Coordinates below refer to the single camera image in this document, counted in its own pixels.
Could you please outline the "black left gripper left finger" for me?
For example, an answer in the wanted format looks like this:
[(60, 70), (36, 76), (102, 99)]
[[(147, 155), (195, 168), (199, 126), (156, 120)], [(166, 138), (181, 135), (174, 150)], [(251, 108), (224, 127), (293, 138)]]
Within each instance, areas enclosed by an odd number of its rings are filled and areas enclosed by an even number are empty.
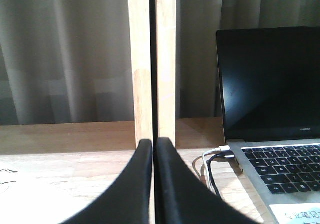
[(148, 224), (152, 164), (152, 142), (142, 139), (113, 184), (89, 206), (64, 223)]

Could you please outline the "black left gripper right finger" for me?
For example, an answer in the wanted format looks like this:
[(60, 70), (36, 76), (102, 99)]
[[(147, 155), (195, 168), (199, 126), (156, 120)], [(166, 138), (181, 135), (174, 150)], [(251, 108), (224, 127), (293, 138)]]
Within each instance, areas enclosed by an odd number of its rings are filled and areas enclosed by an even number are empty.
[(168, 137), (154, 148), (155, 222), (157, 224), (253, 224), (214, 195), (192, 173)]

